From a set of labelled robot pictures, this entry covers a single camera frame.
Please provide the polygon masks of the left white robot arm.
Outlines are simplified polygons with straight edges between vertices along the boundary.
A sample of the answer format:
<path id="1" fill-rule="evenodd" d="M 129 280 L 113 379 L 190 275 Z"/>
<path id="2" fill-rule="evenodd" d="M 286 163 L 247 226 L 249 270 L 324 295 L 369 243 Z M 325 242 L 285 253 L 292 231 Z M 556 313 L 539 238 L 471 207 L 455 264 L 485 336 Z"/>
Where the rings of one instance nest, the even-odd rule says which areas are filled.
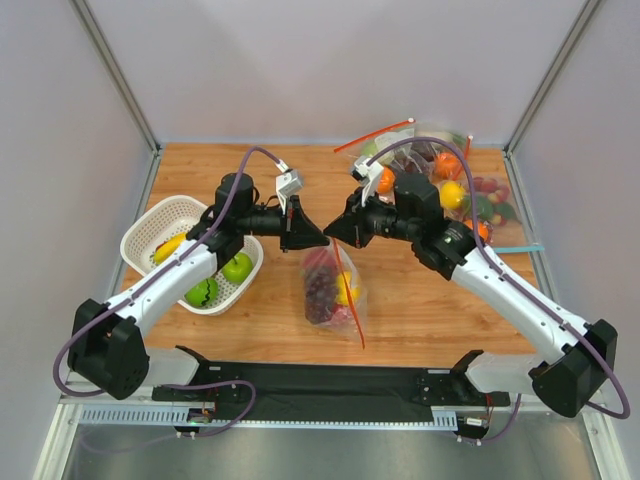
<path id="1" fill-rule="evenodd" d="M 195 355 L 178 347 L 146 349 L 145 336 L 189 290 L 228 264 L 248 234 L 276 237 L 284 252 L 328 245 L 302 209 L 302 186 L 296 170 L 285 170 L 276 178 L 278 203 L 267 207 L 258 204 L 249 175 L 224 176 L 214 204 L 164 262 L 106 302 L 89 299 L 77 309 L 70 370 L 117 400 L 146 385 L 190 388 L 199 368 Z"/>

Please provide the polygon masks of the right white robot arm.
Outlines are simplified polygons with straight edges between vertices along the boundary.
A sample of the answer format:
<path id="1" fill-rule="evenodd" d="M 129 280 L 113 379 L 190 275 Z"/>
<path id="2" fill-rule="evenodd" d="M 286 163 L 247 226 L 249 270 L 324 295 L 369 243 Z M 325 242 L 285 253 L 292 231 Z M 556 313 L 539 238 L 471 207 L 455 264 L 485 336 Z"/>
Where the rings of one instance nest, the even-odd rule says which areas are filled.
<path id="1" fill-rule="evenodd" d="M 533 355 L 467 354 L 458 367 L 477 391 L 535 395 L 568 418 L 590 404 L 613 370 L 615 328 L 587 322 L 524 281 L 468 226 L 445 216 L 426 177 L 402 174 L 393 193 L 386 203 L 357 188 L 325 234 L 355 248 L 376 236 L 409 242 L 422 265 L 482 298 L 535 348 Z"/>

